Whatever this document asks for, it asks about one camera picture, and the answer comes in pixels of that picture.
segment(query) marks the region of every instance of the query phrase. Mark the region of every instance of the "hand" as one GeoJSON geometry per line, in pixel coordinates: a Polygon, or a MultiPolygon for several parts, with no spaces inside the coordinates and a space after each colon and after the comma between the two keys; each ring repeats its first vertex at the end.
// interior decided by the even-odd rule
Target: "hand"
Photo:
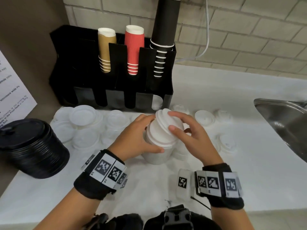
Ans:
{"type": "Polygon", "coordinates": [[[169,130],[185,144],[187,150],[199,159],[204,166],[223,163],[207,132],[192,116],[177,111],[170,111],[168,114],[178,117],[190,126],[191,136],[173,125],[169,126],[169,130]]]}
{"type": "Polygon", "coordinates": [[[155,115],[144,114],[137,117],[117,137],[115,142],[108,148],[122,161],[141,155],[144,152],[163,153],[164,148],[146,143],[143,132],[146,126],[155,119],[155,115]]]}

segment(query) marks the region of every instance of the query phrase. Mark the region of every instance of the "floor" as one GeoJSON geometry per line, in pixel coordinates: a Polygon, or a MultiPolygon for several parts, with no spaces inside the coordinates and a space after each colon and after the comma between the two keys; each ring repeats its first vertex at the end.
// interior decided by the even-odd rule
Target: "floor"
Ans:
{"type": "MultiPolygon", "coordinates": [[[[307,209],[248,213],[255,230],[306,230],[307,209]]],[[[32,230],[36,224],[0,226],[0,230],[32,230]]]]}

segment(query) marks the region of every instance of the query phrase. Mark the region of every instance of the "stack of black cups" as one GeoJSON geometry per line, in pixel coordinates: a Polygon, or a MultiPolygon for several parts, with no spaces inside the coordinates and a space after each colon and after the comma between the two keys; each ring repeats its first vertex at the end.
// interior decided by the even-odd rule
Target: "stack of black cups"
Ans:
{"type": "Polygon", "coordinates": [[[150,48],[157,50],[154,76],[162,77],[168,51],[174,47],[180,0],[159,0],[150,48]]]}
{"type": "Polygon", "coordinates": [[[38,179],[57,174],[69,160],[69,151],[50,125],[38,119],[17,120],[0,128],[0,155],[38,179]]]}

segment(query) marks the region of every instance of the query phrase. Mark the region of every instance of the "brick wall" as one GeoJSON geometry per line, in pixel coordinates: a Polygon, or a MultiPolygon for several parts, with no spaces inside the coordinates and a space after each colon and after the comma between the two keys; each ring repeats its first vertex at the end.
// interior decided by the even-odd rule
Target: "brick wall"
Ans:
{"type": "MultiPolygon", "coordinates": [[[[129,24],[151,37],[158,0],[63,0],[71,25],[124,33],[129,24]]],[[[209,0],[207,52],[182,64],[307,79],[307,0],[209,0]]],[[[182,0],[177,57],[206,45],[205,0],[182,0]]]]}

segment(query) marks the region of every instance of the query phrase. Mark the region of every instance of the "stack of brown cups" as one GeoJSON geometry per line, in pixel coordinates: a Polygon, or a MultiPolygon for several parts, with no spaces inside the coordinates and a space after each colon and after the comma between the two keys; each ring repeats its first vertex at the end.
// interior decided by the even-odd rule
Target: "stack of brown cups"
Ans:
{"type": "Polygon", "coordinates": [[[144,28],[128,25],[125,32],[125,45],[128,52],[128,73],[135,76],[138,73],[140,47],[144,47],[144,28]]]}
{"type": "Polygon", "coordinates": [[[162,77],[168,51],[174,47],[180,0],[159,0],[150,48],[157,50],[154,76],[162,77]]]}
{"type": "Polygon", "coordinates": [[[98,29],[99,63],[104,73],[111,71],[109,43],[116,43],[115,30],[110,28],[98,29]]]}

